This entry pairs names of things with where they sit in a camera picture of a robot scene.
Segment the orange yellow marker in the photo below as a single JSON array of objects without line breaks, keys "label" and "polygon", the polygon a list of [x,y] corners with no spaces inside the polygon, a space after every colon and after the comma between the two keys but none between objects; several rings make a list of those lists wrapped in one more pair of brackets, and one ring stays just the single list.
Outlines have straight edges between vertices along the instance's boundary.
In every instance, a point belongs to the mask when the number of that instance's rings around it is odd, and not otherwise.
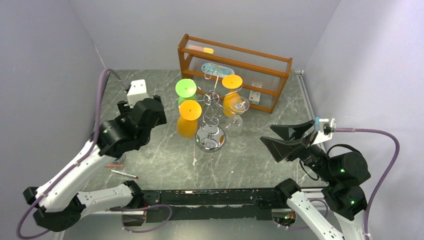
[{"label": "orange yellow marker", "polygon": [[198,46],[198,45],[188,45],[186,47],[187,49],[190,50],[194,50],[194,51],[198,51],[198,52],[203,52],[203,53],[207,53],[207,54],[214,54],[214,49],[213,48],[209,48],[209,47],[203,47],[203,46]]}]

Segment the wooden shelf rack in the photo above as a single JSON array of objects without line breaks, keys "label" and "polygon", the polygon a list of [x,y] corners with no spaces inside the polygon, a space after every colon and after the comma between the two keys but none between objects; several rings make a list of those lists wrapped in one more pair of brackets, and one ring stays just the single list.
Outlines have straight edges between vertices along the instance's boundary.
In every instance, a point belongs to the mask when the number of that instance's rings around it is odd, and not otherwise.
[{"label": "wooden shelf rack", "polygon": [[254,103],[253,109],[272,113],[289,79],[293,58],[263,53],[185,34],[177,46],[184,79],[206,77],[222,80],[235,74],[242,88],[271,98],[270,103]]}]

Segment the silver red pen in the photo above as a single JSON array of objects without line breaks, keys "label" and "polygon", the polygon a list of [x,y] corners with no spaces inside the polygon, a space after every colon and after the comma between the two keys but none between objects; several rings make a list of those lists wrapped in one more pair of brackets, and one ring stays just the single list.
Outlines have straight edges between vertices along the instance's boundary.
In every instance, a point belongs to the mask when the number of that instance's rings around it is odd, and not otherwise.
[{"label": "silver red pen", "polygon": [[122,171],[118,171],[118,170],[111,169],[110,172],[112,172],[114,174],[118,174],[118,175],[121,175],[121,176],[125,176],[125,177],[128,177],[128,178],[131,178],[131,179],[136,179],[136,180],[139,179],[139,177],[137,175],[126,173],[126,172],[122,172]]}]

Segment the orange plastic goblet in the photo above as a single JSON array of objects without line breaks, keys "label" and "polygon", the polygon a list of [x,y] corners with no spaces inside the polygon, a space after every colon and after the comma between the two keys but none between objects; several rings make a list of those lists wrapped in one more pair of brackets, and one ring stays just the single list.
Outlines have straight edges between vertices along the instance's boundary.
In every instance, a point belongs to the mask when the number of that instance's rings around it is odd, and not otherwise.
[{"label": "orange plastic goblet", "polygon": [[236,74],[227,75],[222,79],[222,85],[229,89],[229,92],[224,96],[223,99],[223,108],[222,111],[225,116],[231,117],[234,114],[231,112],[232,108],[230,107],[230,101],[233,98],[237,98],[240,95],[237,93],[237,90],[243,85],[243,79]]},{"label": "orange plastic goblet", "polygon": [[176,130],[183,138],[192,138],[198,129],[198,119],[202,114],[201,105],[195,100],[185,100],[179,106],[180,117]]}]

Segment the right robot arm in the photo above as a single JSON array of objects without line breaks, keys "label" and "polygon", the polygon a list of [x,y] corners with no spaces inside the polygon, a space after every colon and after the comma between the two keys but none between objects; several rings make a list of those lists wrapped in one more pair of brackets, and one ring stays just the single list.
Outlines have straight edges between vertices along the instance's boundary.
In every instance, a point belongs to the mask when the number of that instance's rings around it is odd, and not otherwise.
[{"label": "right robot arm", "polygon": [[349,151],[333,157],[319,144],[332,139],[336,130],[334,118],[319,118],[296,125],[273,124],[270,129],[279,138],[260,137],[276,162],[300,160],[317,177],[327,183],[321,190],[324,202],[334,213],[338,231],[311,204],[304,191],[291,178],[274,187],[275,202],[289,207],[320,240],[366,240],[365,213],[368,206],[360,187],[371,177],[368,164],[354,147],[342,144]]}]

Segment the orange pencil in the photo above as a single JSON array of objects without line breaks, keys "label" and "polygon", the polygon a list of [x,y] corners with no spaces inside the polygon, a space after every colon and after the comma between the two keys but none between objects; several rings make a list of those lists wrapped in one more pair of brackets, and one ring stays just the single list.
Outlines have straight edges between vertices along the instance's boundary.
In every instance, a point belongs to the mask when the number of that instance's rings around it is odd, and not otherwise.
[{"label": "orange pencil", "polygon": [[112,163],[112,164],[107,164],[105,167],[106,168],[122,168],[122,167],[125,167],[126,165],[125,164],[114,164],[114,163]]}]

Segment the blue packaged item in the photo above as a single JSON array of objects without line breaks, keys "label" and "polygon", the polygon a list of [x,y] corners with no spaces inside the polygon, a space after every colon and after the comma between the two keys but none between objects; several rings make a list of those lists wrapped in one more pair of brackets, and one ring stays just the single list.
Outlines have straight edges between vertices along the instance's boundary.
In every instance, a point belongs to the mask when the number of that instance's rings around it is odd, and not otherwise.
[{"label": "blue packaged item", "polygon": [[235,74],[233,69],[212,62],[204,63],[200,69],[206,75],[212,75],[219,78],[224,78],[228,75]]}]

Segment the clear wine glass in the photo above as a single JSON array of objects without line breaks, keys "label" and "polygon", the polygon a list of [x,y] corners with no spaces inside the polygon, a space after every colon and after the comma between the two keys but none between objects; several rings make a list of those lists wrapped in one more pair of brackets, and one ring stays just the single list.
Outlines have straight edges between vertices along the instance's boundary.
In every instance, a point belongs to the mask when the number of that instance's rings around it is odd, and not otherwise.
[{"label": "clear wine glass", "polygon": [[244,120],[242,114],[246,112],[250,107],[249,101],[242,96],[235,96],[229,100],[229,112],[232,116],[229,116],[226,120],[225,129],[227,135],[231,138],[235,138],[240,135],[244,130]]}]

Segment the green plastic goblet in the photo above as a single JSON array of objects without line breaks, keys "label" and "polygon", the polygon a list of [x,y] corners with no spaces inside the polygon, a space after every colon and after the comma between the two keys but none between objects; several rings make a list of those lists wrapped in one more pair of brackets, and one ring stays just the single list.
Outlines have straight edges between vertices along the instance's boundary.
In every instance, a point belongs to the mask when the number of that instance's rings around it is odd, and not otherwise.
[{"label": "green plastic goblet", "polygon": [[180,106],[181,103],[187,100],[196,101],[196,92],[197,85],[190,78],[183,78],[179,80],[175,85],[175,91],[178,95],[177,105]]}]

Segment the small white red box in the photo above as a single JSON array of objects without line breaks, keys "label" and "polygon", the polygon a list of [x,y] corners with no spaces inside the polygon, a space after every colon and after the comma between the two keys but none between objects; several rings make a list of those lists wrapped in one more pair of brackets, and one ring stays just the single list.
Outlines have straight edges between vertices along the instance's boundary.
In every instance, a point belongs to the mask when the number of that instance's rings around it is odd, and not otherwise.
[{"label": "small white red box", "polygon": [[261,93],[258,91],[251,90],[249,93],[249,103],[253,105],[259,105],[261,99]]}]

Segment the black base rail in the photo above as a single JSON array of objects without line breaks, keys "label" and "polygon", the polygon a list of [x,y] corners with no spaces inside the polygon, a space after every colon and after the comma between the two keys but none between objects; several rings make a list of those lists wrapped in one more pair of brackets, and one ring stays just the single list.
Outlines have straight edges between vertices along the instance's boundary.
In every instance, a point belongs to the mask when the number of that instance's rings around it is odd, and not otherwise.
[{"label": "black base rail", "polygon": [[254,219],[275,221],[291,227],[298,220],[295,211],[278,199],[274,188],[236,188],[209,190],[145,190],[143,201],[124,211],[110,209],[120,215],[127,228],[145,223],[160,224],[166,219],[223,220]]}]

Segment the chrome wine glass rack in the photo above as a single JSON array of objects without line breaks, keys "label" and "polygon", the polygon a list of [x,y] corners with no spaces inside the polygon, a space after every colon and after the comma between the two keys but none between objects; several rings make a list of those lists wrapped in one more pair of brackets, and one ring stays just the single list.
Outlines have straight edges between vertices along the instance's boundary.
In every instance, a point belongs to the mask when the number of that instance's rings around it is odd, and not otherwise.
[{"label": "chrome wine glass rack", "polygon": [[[207,80],[212,77],[216,77],[216,85],[218,82],[222,83],[223,78],[204,74],[204,78]],[[224,148],[227,142],[226,121],[228,117],[223,113],[223,100],[227,93],[219,95],[216,86],[208,91],[203,91],[201,88],[198,90],[203,94],[203,99],[200,100],[203,109],[202,123],[196,132],[195,141],[197,146],[206,153],[218,152]],[[242,86],[236,90],[236,93],[239,94],[241,90]]]}]

